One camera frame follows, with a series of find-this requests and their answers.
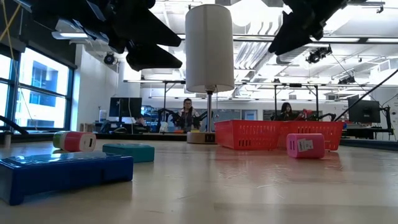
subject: ceiling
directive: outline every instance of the ceiling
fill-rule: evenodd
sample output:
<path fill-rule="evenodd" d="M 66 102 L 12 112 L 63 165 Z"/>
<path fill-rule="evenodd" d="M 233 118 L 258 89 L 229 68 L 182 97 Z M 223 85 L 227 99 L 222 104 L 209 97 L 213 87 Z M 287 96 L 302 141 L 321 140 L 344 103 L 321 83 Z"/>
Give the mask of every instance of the ceiling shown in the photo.
<path fill-rule="evenodd" d="M 396 0 L 383 0 L 384 11 L 378 14 L 379 6 L 348 6 L 338 11 L 325 27 L 325 33 L 339 37 L 398 37 L 398 4 Z M 185 33 L 185 14 L 188 6 L 200 4 L 222 4 L 231 10 L 234 34 L 274 35 L 282 24 L 282 0 L 177 0 L 157 1 L 151 9 L 164 24 L 176 34 Z M 77 32 L 66 24 L 59 23 L 60 32 Z M 71 40 L 85 44 L 86 50 L 102 60 L 110 51 L 104 42 L 92 40 Z M 343 77 L 345 70 L 353 74 L 357 80 L 369 83 L 371 70 L 377 69 L 380 63 L 398 58 L 398 45 L 369 44 L 331 44 L 333 55 L 327 56 L 321 62 L 308 64 L 305 59 L 316 47 L 302 47 L 295 52 L 289 52 L 279 59 L 267 52 L 269 43 L 265 42 L 235 42 L 234 56 L 236 82 L 271 82 L 275 78 L 283 78 L 285 82 L 324 82 L 337 83 Z M 185 43 L 179 47 L 167 47 L 170 53 L 185 60 Z M 148 69 L 142 75 L 146 80 L 161 80 L 170 75 L 175 79 L 184 78 L 184 67 L 174 69 Z"/>

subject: red basket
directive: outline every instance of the red basket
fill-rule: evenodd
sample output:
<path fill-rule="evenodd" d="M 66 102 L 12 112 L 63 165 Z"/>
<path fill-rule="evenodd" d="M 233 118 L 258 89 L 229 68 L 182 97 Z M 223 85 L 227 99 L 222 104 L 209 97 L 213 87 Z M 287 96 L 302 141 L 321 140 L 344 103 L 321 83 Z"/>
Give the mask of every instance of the red basket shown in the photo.
<path fill-rule="evenodd" d="M 275 149 L 281 121 L 230 120 L 215 123 L 216 142 L 234 150 Z"/>
<path fill-rule="evenodd" d="M 286 148 L 286 137 L 288 134 L 323 134 L 325 138 L 325 149 L 335 151 L 340 144 L 343 132 L 343 122 L 327 121 L 286 121 L 280 129 L 278 147 Z"/>

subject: pink box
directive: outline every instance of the pink box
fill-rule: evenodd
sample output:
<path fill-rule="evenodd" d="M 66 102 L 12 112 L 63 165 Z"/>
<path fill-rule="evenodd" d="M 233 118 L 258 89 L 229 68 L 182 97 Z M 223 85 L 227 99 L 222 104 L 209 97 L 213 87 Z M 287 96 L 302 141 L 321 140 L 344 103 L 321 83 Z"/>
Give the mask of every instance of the pink box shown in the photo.
<path fill-rule="evenodd" d="M 293 158 L 319 159 L 325 156 L 323 134 L 288 134 L 287 154 Z"/>

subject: lamp shade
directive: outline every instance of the lamp shade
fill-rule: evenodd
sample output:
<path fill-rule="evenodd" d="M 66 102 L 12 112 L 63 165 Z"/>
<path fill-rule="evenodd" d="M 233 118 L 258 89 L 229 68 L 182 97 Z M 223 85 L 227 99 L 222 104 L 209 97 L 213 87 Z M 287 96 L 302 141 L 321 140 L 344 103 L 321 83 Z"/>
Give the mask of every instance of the lamp shade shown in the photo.
<path fill-rule="evenodd" d="M 194 7 L 186 15 L 185 34 L 187 90 L 194 93 L 233 90 L 234 55 L 229 10 L 217 4 Z"/>

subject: lamp base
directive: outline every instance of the lamp base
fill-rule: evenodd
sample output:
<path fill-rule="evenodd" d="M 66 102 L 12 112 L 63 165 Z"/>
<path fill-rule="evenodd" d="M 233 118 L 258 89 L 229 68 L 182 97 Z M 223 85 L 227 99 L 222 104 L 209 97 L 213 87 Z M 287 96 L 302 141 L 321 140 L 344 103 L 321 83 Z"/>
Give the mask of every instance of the lamp base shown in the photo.
<path fill-rule="evenodd" d="M 216 133 L 187 133 L 187 142 L 191 144 L 216 144 Z"/>

